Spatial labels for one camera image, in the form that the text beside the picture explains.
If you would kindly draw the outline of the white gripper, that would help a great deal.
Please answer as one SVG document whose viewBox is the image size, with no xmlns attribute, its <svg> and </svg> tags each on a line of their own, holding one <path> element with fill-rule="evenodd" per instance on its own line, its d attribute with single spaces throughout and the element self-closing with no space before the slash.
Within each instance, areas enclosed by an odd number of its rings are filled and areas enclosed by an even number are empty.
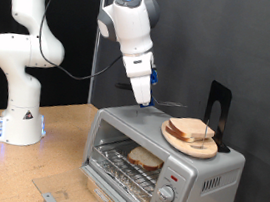
<svg viewBox="0 0 270 202">
<path fill-rule="evenodd" d="M 131 86 L 138 104 L 147 105 L 151 99 L 151 74 L 153 53 L 147 52 L 139 56 L 123 56 L 126 74 L 131 81 Z"/>
</svg>

